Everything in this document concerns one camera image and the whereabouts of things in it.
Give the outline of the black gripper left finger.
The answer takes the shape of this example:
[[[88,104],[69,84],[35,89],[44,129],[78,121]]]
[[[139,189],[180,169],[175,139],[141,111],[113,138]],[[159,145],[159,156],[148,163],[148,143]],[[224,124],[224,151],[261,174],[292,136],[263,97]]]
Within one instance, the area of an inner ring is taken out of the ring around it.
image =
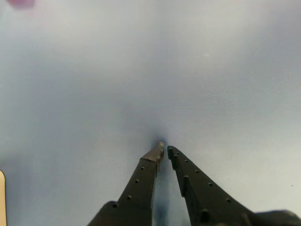
[[[127,186],[117,201],[103,205],[90,226],[151,226],[155,180],[164,157],[159,142],[138,162]]]

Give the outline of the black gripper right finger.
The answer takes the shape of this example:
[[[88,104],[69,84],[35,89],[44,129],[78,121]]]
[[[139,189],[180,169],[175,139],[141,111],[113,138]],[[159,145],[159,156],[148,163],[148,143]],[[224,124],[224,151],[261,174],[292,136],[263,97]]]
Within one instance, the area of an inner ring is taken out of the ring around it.
[[[176,172],[192,226],[251,226],[253,214],[221,189],[184,153],[169,146],[168,158]]]

